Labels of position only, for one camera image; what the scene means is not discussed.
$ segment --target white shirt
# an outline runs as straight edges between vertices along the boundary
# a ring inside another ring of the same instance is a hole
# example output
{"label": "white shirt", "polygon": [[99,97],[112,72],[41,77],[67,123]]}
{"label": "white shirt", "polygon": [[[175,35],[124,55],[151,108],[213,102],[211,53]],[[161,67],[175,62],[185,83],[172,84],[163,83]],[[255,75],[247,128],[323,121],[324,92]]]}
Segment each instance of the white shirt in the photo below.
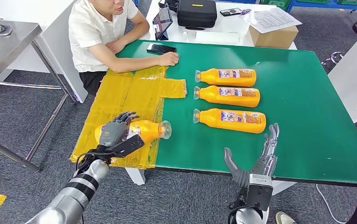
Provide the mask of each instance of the white shirt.
{"label": "white shirt", "polygon": [[99,61],[88,49],[96,44],[107,44],[121,38],[125,32],[126,19],[132,19],[138,12],[132,0],[125,0],[123,12],[107,20],[89,2],[78,0],[72,7],[69,24],[69,39],[72,60],[79,72],[107,71],[108,67]]}

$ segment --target robotic arm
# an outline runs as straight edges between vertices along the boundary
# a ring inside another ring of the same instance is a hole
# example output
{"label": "robotic arm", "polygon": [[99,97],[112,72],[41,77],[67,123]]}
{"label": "robotic arm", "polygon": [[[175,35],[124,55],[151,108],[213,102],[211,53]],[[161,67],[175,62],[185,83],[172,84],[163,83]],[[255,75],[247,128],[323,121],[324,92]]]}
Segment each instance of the robotic arm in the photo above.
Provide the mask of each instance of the robotic arm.
{"label": "robotic arm", "polygon": [[231,205],[228,224],[262,224],[265,223],[265,212],[272,197],[272,175],[277,157],[275,148],[278,143],[279,126],[269,126],[270,136],[265,134],[264,148],[250,171],[242,170],[232,159],[229,148],[224,149],[224,161],[232,174],[233,181],[241,189]]}
{"label": "robotic arm", "polygon": [[112,157],[125,157],[144,145],[137,134],[127,140],[130,122],[138,118],[135,112],[125,112],[107,123],[96,149],[80,155],[74,177],[47,208],[26,224],[77,224],[97,188],[108,174]]}

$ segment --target paper document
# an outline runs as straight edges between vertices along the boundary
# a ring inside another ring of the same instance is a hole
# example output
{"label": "paper document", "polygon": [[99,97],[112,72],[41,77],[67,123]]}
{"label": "paper document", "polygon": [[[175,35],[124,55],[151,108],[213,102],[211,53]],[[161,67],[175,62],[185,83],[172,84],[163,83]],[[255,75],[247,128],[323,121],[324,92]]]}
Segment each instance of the paper document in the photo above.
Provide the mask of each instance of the paper document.
{"label": "paper document", "polygon": [[255,12],[248,21],[252,27],[262,34],[302,24],[279,7],[268,11]]}

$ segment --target white table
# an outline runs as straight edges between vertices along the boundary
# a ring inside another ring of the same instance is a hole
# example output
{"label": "white table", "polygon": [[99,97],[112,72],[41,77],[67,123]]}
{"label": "white table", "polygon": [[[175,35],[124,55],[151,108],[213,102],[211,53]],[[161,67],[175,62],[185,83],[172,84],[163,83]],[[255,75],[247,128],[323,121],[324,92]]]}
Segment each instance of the white table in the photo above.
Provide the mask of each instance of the white table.
{"label": "white table", "polygon": [[[152,20],[158,14],[160,8],[158,5],[159,0],[152,0],[150,8],[147,13],[147,21],[150,24],[150,30],[147,34],[145,34],[141,39],[144,40],[155,40],[155,33],[152,26]],[[216,2],[217,7],[217,20],[215,26],[213,28],[207,28],[203,30],[204,32],[219,32],[219,33],[238,33],[239,39],[236,45],[240,46],[250,46],[254,47],[253,41],[251,39],[249,30],[249,23],[246,22],[242,16],[240,15],[233,15],[233,16],[222,16],[220,14],[220,10],[230,9],[230,8],[240,8],[241,10],[244,9],[251,9],[255,12],[257,11],[265,11],[271,8],[275,8],[276,6],[273,5],[258,5],[258,4],[243,4],[243,3],[230,3],[230,2]],[[190,42],[190,43],[210,43],[210,42],[202,42],[197,41],[195,39],[195,32],[194,30],[188,30],[184,27],[180,27],[177,24],[177,14],[171,11],[171,15],[173,18],[173,24],[167,29],[167,34],[169,37],[168,41],[171,42]],[[226,44],[221,42],[214,42],[213,44]],[[294,43],[291,44],[289,49],[296,50],[296,46]]]}
{"label": "white table", "polygon": [[[77,0],[0,0],[0,19],[38,23],[42,33],[36,38],[42,52],[57,74],[63,74],[77,100],[84,102],[87,91],[72,62],[68,39],[68,17]],[[34,49],[27,47],[17,59],[0,74],[0,81],[12,70],[49,73]]]}

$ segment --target gray carpet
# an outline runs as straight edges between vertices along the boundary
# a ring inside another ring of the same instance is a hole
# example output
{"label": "gray carpet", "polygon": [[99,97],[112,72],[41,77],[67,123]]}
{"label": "gray carpet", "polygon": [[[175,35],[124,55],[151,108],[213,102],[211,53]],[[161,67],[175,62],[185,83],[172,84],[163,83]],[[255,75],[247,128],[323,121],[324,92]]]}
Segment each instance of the gray carpet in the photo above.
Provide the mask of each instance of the gray carpet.
{"label": "gray carpet", "polygon": [[[149,1],[140,1],[145,14]],[[314,50],[320,59],[332,51],[348,50],[357,40],[351,25],[357,12],[294,8],[292,15],[304,25],[296,38],[299,49]],[[55,84],[43,73],[15,71],[9,82]],[[0,143],[25,156],[58,104],[60,91],[0,87]],[[0,155],[0,194],[7,199],[0,207],[0,224],[24,223],[42,210],[66,184],[74,171],[71,154],[93,99],[84,104],[66,102],[39,147],[33,162],[42,172],[33,173]],[[108,178],[85,212],[87,224],[222,224],[227,205],[237,187],[220,175],[178,173],[150,169],[147,183],[133,184],[122,168],[112,168]],[[321,185],[333,213],[347,220],[357,205],[357,188]],[[332,224],[314,184],[298,183],[271,201],[269,223],[285,211],[299,224]]]}

